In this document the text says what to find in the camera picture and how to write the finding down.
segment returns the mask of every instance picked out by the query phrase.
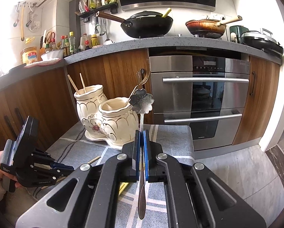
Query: green appliance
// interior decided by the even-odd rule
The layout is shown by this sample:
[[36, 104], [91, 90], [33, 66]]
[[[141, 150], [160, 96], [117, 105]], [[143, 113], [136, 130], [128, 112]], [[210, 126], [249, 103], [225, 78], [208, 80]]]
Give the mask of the green appliance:
[[231, 26], [230, 27], [230, 34], [232, 35], [232, 32], [236, 34], [237, 43], [239, 43], [239, 44], [242, 44], [241, 35], [245, 32], [248, 32], [248, 31], [249, 31], [249, 29], [244, 27], [244, 26]]

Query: spice rack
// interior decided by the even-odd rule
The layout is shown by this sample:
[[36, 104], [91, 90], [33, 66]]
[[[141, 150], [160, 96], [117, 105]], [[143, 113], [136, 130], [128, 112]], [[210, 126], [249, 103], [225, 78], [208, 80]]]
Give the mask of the spice rack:
[[80, 15], [78, 15], [78, 17], [80, 18], [80, 20], [83, 20], [83, 19], [86, 19], [88, 17], [92, 17], [94, 16], [98, 11], [102, 11], [102, 10], [105, 10], [105, 9], [109, 9], [111, 14], [116, 14], [118, 13], [118, 3], [115, 2], [115, 3], [110, 3], [110, 4], [106, 4], [106, 5], [103, 5], [101, 7], [97, 7], [95, 9], [91, 9], [90, 11], [88, 12], [85, 12], [85, 13], [82, 13]]

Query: table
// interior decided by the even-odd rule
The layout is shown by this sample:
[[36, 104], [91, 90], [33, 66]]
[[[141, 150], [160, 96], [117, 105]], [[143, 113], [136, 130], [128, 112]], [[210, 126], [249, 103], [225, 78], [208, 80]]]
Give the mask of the table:
[[[174, 156], [181, 163], [193, 165], [194, 147], [189, 126], [144, 125], [144, 128], [149, 130], [151, 141], [161, 144], [163, 152]], [[106, 142], [88, 141], [84, 133], [82, 123], [76, 123], [47, 152], [59, 163], [71, 165], [75, 169], [99, 155], [101, 158], [93, 166], [103, 164], [111, 156], [120, 153], [119, 150], [108, 147]], [[46, 189], [31, 188], [29, 191], [39, 200], [52, 188], [54, 186]], [[146, 182], [147, 205], [143, 220], [138, 217], [138, 193], [139, 183], [130, 183], [119, 196], [115, 227], [168, 227], [163, 183]]]

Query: chopsticks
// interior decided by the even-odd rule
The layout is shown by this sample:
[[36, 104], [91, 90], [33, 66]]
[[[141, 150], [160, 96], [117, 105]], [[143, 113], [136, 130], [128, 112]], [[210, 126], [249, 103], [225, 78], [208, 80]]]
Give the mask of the chopsticks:
[[[76, 92], [79, 94], [79, 89], [77, 88], [77, 86], [75, 85], [75, 83], [73, 82], [72, 78], [70, 77], [70, 75], [67, 75], [68, 76], [68, 79], [70, 81], [70, 83], [73, 85], [73, 88], [76, 90]], [[84, 89], [84, 92], [86, 93], [86, 86], [85, 86], [85, 83], [84, 83], [84, 80], [83, 80], [83, 77], [82, 77], [82, 74], [80, 73], [80, 78], [81, 78], [81, 81], [82, 81], [82, 85], [83, 85], [83, 89]]]
[[85, 84], [84, 84], [83, 77], [82, 77], [81, 73], [80, 73], [80, 77], [81, 77], [82, 85], [83, 85], [83, 88], [84, 88], [84, 92], [86, 93], [86, 87], [85, 87]]
[[79, 94], [79, 90], [77, 89], [77, 86], [75, 85], [75, 83], [73, 82], [72, 78], [70, 77], [70, 75], [67, 75], [68, 79], [70, 80], [70, 83], [73, 85], [73, 88], [75, 89], [75, 91]]
[[[89, 161], [87, 164], [92, 164], [93, 162], [97, 161], [99, 158], [101, 158], [101, 156], [97, 156], [94, 159], [92, 159], [91, 161]], [[63, 179], [65, 179], [66, 177], [60, 177], [57, 182], [62, 181]], [[49, 186], [43, 186], [41, 189], [46, 189]]]
[[121, 183], [120, 185], [120, 190], [119, 190], [119, 195], [123, 192], [123, 190], [125, 190], [125, 188], [127, 187], [129, 183]]

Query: cabinet handle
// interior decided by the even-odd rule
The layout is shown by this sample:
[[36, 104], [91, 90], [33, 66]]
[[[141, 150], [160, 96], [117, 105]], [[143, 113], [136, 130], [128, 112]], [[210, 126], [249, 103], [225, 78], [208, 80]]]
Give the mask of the cabinet handle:
[[20, 112], [19, 108], [15, 108], [15, 109], [14, 109], [14, 112], [15, 112], [15, 114], [17, 115], [17, 118], [18, 118], [19, 122], [20, 122], [21, 125], [23, 126], [23, 125], [24, 125], [24, 119], [23, 119], [23, 117], [22, 117], [22, 115], [21, 115], [21, 112]]
[[8, 116], [4, 116], [4, 120], [5, 120], [5, 122], [7, 123], [7, 126], [9, 127], [9, 129], [10, 129], [10, 131], [11, 131], [11, 133], [12, 133], [14, 139], [16, 140], [16, 139], [17, 139], [17, 134], [16, 134], [15, 131], [13, 130], [13, 127], [12, 127], [12, 125], [11, 125], [11, 123], [10, 123], [10, 120], [9, 120]]
[[163, 83], [174, 82], [237, 82], [249, 83], [249, 79], [242, 78], [210, 78], [210, 77], [178, 77], [178, 78], [163, 78]]
[[140, 69], [140, 73], [141, 73], [141, 79], [143, 80], [144, 79], [145, 70], [144, 69]]
[[179, 122], [208, 122], [208, 121], [215, 121], [215, 120], [223, 120], [223, 119], [230, 119], [242, 117], [241, 113], [232, 114], [232, 115], [225, 115], [225, 116], [210, 116], [210, 117], [198, 117], [198, 118], [184, 118], [184, 119], [165, 119], [165, 124], [171, 123], [179, 123]]
[[253, 96], [253, 93], [254, 93], [255, 79], [256, 79], [256, 73], [255, 73], [255, 71], [252, 72], [252, 75], [254, 76], [254, 81], [253, 81], [252, 92], [249, 94], [250, 96]]

